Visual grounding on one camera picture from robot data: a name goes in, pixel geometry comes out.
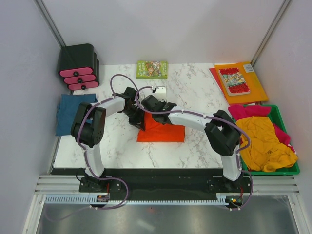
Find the orange t shirt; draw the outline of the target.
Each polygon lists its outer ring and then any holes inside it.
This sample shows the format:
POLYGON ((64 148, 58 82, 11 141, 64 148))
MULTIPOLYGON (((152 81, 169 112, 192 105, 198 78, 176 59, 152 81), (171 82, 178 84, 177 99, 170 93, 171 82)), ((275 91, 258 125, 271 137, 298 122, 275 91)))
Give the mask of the orange t shirt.
POLYGON ((156 122, 152 115, 145 113, 145 130, 140 130, 137 135, 137 142, 184 142, 185 126, 161 124, 156 122))

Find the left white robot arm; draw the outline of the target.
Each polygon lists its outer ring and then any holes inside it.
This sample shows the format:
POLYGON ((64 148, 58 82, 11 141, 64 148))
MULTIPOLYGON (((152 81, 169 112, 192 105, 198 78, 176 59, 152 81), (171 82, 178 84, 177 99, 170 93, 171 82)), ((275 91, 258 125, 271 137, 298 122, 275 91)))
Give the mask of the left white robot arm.
POLYGON ((71 136, 82 149, 86 174, 92 177, 90 186, 97 192, 105 190, 107 186, 106 178, 102 177, 105 167, 99 147, 106 118, 115 113, 124 113, 129 118, 130 125, 145 130, 144 111, 135 104, 136 92, 134 88, 127 87, 124 93, 117 93, 101 102, 83 102, 76 112, 71 136))

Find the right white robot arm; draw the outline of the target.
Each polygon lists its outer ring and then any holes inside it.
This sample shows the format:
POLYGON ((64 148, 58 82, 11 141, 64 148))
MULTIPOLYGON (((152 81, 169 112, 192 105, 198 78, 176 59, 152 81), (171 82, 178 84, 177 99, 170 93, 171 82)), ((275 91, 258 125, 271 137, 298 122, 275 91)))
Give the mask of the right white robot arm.
POLYGON ((211 148, 221 156, 224 188, 234 192, 241 186, 237 156, 241 133, 225 111, 218 110, 212 116, 206 116, 183 110, 175 103, 161 102, 153 95, 147 96, 140 104, 158 123, 181 125, 204 132, 211 148))

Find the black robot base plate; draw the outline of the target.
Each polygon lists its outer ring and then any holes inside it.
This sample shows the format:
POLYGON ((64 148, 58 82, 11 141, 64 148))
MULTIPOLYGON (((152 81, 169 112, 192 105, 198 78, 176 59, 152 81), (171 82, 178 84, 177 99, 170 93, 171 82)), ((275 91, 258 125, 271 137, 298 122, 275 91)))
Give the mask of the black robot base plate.
POLYGON ((197 201, 215 200, 217 194, 247 194, 250 177, 232 182, 222 169, 122 169, 107 168, 102 181, 83 168, 53 169, 54 176, 75 176, 80 192, 108 192, 111 200, 197 201))

